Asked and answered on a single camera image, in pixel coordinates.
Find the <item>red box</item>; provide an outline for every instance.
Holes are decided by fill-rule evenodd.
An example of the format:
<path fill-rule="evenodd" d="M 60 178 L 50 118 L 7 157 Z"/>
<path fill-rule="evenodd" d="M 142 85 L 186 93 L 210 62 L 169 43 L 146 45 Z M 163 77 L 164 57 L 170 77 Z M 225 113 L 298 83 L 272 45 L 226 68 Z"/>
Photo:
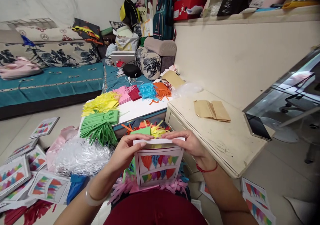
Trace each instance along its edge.
<path fill-rule="evenodd" d="M 191 9 L 195 5 L 204 6 L 205 2 L 203 0 L 178 0 L 173 6 L 173 20 L 188 20 L 199 18 L 200 14 L 187 14 L 186 9 Z"/>

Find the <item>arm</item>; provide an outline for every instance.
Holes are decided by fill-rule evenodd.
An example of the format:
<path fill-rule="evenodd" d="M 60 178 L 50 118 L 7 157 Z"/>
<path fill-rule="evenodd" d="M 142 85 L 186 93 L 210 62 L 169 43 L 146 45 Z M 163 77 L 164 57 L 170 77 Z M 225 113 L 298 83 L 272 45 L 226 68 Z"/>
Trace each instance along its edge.
<path fill-rule="evenodd" d="M 112 189 L 113 184 L 126 169 L 133 159 L 134 153 L 139 151 L 146 143 L 138 143 L 133 146 L 133 140 L 150 140 L 153 136 L 143 134 L 131 134 L 123 136 L 117 145 L 109 163 L 92 179 L 88 188 L 80 192 L 75 199 L 60 214 L 54 225 L 88 225 L 97 215 L 101 205 L 89 206 L 86 202 L 86 189 L 93 200 L 105 198 Z"/>
<path fill-rule="evenodd" d="M 163 138 L 173 139 L 185 137 L 186 141 L 173 139 L 172 142 L 193 155 L 198 166 L 203 170 L 213 172 L 202 173 L 209 192 L 216 202 L 224 225 L 248 224 L 256 225 L 257 221 L 251 215 L 248 206 L 241 193 L 233 185 L 230 177 L 216 163 L 209 152 L 202 146 L 200 141 L 190 130 L 170 132 L 162 135 Z"/>

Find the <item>white bracelet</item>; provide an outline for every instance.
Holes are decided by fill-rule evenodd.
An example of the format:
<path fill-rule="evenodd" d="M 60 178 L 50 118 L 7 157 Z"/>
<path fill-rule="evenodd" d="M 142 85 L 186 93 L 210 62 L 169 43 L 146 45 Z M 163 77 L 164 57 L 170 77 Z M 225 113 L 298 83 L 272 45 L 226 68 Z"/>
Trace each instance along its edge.
<path fill-rule="evenodd" d="M 89 191 L 88 191 L 88 188 L 90 187 L 91 181 L 92 181 L 92 179 L 88 182 L 88 184 L 86 186 L 86 202 L 91 207 L 97 207 L 97 206 L 101 205 L 105 200 L 107 200 L 108 195 L 105 198 L 101 199 L 101 200 L 94 200 L 90 196 Z"/>

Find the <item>phone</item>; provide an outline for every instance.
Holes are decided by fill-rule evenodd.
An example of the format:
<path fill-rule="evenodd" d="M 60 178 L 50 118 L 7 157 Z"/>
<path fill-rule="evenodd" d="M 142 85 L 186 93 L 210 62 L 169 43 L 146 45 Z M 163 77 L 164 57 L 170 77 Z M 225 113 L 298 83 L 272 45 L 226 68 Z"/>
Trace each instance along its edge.
<path fill-rule="evenodd" d="M 250 133 L 253 136 L 265 139 L 267 141 L 272 140 L 272 138 L 270 137 L 268 131 L 266 130 L 265 126 L 263 125 L 259 117 L 256 117 L 247 113 L 245 113 L 244 115 L 250 130 Z"/>

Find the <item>wall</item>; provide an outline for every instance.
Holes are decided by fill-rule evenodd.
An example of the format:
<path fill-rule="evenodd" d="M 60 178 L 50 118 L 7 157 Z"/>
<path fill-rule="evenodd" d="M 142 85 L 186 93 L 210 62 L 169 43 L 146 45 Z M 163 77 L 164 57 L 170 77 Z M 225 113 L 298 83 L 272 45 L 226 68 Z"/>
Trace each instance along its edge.
<path fill-rule="evenodd" d="M 62 27 L 72 25 L 73 18 L 78 17 L 105 29 L 110 27 L 109 20 L 120 21 L 119 10 L 123 1 L 0 0 L 0 21 L 49 17 Z"/>
<path fill-rule="evenodd" d="M 241 110 L 320 44 L 319 21 L 175 28 L 183 79 Z"/>

